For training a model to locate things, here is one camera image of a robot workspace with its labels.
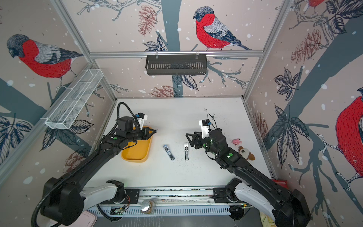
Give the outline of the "white mini stapler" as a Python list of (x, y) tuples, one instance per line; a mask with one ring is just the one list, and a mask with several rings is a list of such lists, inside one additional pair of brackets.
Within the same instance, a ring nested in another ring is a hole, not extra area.
[(184, 144), (185, 161), (189, 161), (189, 143)]

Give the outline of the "blue mini stapler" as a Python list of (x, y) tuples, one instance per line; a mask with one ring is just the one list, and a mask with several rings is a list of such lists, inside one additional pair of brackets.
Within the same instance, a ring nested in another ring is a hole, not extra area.
[(167, 145), (163, 146), (164, 150), (166, 151), (167, 155), (169, 156), (169, 158), (173, 161), (175, 160), (175, 157), (173, 156), (173, 154), (171, 153), (169, 147)]

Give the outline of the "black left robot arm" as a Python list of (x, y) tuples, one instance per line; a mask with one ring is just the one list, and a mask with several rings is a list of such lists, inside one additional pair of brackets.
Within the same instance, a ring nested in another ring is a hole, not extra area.
[(31, 226), (38, 226), (38, 214), (55, 220), (57, 227), (69, 226), (82, 212), (101, 203), (103, 199), (91, 200), (85, 195), (85, 185), (108, 161), (130, 148), (130, 142), (147, 141), (156, 133), (156, 130), (144, 127), (146, 119), (144, 113), (118, 116), (113, 128), (100, 139), (89, 157), (60, 178), (49, 179), (44, 185), (43, 197), (33, 211)]

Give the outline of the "yellow plastic tray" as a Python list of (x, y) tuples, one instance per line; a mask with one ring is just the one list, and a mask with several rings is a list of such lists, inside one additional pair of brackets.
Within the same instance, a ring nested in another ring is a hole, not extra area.
[(122, 159), (128, 162), (142, 163), (148, 158), (152, 138), (147, 141), (138, 141), (135, 145), (132, 142), (128, 143), (131, 148), (122, 151)]

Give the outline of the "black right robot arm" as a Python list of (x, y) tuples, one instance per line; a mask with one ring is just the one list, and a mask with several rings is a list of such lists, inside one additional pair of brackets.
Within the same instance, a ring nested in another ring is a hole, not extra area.
[(265, 176), (240, 153), (229, 147), (222, 130), (217, 128), (204, 136), (202, 132), (187, 133), (195, 149), (203, 148), (214, 154), (222, 169), (235, 175), (226, 186), (228, 200), (243, 201), (274, 220), (277, 227), (306, 227), (311, 213), (304, 195), (297, 189), (290, 191)]

